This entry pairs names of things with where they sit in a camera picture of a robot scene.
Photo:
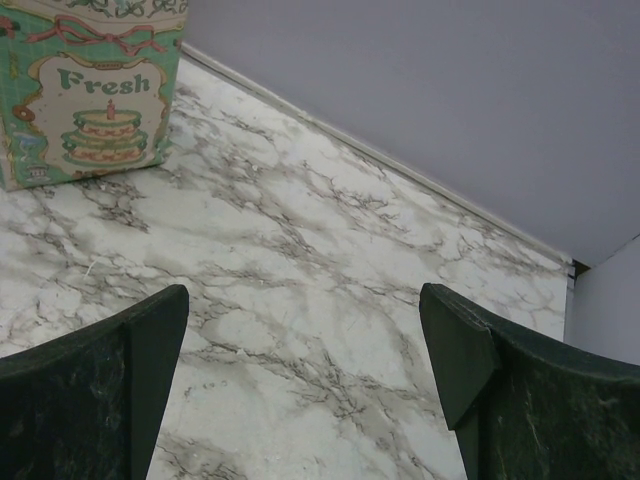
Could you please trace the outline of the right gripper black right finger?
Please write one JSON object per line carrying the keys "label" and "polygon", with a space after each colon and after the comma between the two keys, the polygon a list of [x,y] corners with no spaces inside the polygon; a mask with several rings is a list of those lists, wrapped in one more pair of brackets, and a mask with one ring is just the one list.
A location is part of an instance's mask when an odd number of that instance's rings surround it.
{"label": "right gripper black right finger", "polygon": [[639,368],[504,319],[441,284],[419,312],[469,479],[636,479]]}

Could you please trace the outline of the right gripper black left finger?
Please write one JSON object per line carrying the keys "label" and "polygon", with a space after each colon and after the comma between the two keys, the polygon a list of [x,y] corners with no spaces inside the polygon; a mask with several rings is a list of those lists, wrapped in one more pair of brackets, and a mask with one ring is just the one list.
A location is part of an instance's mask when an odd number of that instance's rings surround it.
{"label": "right gripper black left finger", "polygon": [[1,360],[4,479],[144,479],[189,315],[171,285]]}

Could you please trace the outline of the green paper gift bag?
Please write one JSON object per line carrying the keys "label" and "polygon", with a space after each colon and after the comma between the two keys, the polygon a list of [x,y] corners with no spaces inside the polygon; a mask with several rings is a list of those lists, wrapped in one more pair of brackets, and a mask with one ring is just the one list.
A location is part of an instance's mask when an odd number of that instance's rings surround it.
{"label": "green paper gift bag", "polygon": [[186,0],[3,2],[3,189],[160,164],[188,10]]}

